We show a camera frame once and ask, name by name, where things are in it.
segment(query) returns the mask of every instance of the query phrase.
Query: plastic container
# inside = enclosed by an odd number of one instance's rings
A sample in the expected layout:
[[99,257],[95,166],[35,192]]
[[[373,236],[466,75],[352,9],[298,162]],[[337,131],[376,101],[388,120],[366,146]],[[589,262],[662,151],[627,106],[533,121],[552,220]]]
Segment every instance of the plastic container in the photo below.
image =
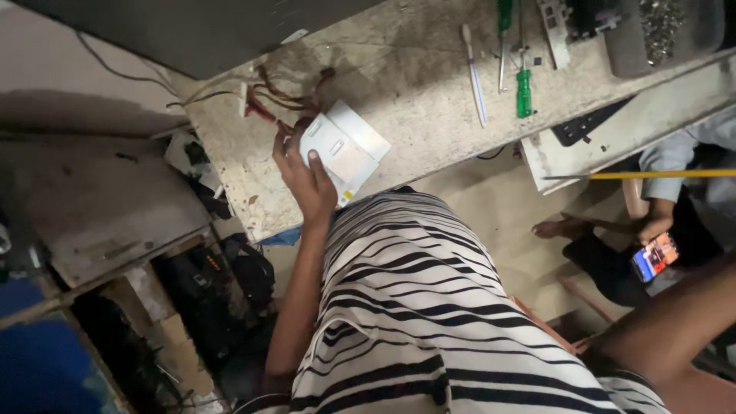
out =
[[621,22],[606,32],[606,47],[614,76],[641,77],[713,53],[726,29],[723,0],[680,0],[685,20],[679,28],[673,57],[658,66],[648,62],[638,0],[621,0]]

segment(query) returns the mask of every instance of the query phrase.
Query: bare foot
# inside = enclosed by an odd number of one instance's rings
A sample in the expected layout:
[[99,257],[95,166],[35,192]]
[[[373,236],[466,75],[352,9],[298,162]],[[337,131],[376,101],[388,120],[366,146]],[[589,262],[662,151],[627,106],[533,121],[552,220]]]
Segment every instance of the bare foot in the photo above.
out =
[[540,239],[565,237],[570,240],[579,239],[593,231],[593,224],[566,214],[558,222],[541,222],[531,228],[531,232]]

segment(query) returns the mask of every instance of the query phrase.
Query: green handle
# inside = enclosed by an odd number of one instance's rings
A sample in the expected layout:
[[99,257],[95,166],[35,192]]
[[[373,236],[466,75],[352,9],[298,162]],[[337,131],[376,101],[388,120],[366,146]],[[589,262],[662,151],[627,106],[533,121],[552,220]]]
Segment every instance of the green handle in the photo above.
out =
[[498,0],[498,31],[505,32],[511,27],[511,11],[514,0]]
[[531,78],[529,70],[521,71],[516,75],[516,80],[519,81],[519,89],[516,92],[516,114],[519,118],[526,118],[532,113],[529,78]]

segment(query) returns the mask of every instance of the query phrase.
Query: pile of screws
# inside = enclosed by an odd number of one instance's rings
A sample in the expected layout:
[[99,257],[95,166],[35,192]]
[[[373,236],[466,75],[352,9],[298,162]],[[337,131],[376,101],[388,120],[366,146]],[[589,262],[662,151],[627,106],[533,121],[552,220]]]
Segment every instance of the pile of screws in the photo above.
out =
[[644,47],[652,66],[659,66],[671,58],[675,38],[685,14],[679,0],[639,0]]

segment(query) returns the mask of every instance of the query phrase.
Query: person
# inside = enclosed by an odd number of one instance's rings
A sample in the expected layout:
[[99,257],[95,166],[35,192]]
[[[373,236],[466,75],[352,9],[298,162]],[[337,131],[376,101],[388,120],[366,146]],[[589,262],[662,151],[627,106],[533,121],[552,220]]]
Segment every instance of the person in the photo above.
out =
[[[678,203],[673,203],[673,210],[669,214],[672,222],[668,231],[679,254],[672,265],[676,272],[670,273],[673,277],[658,276],[650,283],[640,280],[631,262],[642,245],[638,242],[632,243],[623,251],[616,251],[593,233],[597,224],[605,223],[601,220],[572,217],[563,213],[563,220],[538,223],[531,231],[540,239],[569,239],[570,242],[562,248],[562,255],[587,273],[606,299],[620,306],[636,307],[647,303],[651,296],[676,283],[677,277],[674,276],[681,278],[688,270],[697,269],[723,254],[721,246],[698,218],[695,206],[687,196],[687,190],[679,195]],[[643,226],[651,223],[645,220]],[[607,229],[637,235],[624,225],[607,226]]]
[[[711,148],[705,152],[706,155],[700,157],[702,160],[696,159],[696,150],[704,149],[707,145],[717,149]],[[736,107],[723,110],[703,122],[682,128],[664,141],[647,148],[642,152],[639,165],[642,171],[672,171],[688,167],[736,168]],[[706,180],[647,179],[644,180],[641,198],[649,201],[649,213],[638,233],[642,244],[672,227],[673,212],[678,200],[682,199],[680,196],[683,184],[689,188],[690,196],[727,218],[727,223],[736,223],[734,177]]]
[[583,363],[509,299],[486,248],[439,198],[404,187],[331,222],[337,195],[319,154],[307,166],[300,134],[285,138],[273,158],[303,239],[263,395],[238,414],[668,413],[656,387],[736,319],[736,267],[724,265],[632,312]]
[[[696,159],[696,149],[705,149],[700,159]],[[642,171],[671,171],[688,167],[730,168],[736,167],[734,151],[736,107],[721,111],[704,122],[682,128],[647,148],[642,152],[639,164]],[[649,211],[640,223],[636,239],[640,245],[647,245],[669,231],[680,256],[675,268],[697,268],[719,257],[724,248],[730,247],[728,234],[736,233],[733,231],[736,230],[736,178],[709,178],[705,181],[647,179],[644,180],[641,198],[649,202]],[[706,225],[709,222],[704,223],[693,199],[725,217],[719,225],[725,223],[730,229],[724,231],[723,227]],[[617,252],[593,233],[593,227],[586,220],[565,217],[559,222],[541,222],[532,231],[543,239],[556,236],[568,238],[570,243],[562,250],[562,254],[587,273],[607,299],[618,305],[644,304],[651,295],[672,282],[663,281],[662,278],[650,284],[641,282],[631,264],[631,258],[641,246],[632,245]]]

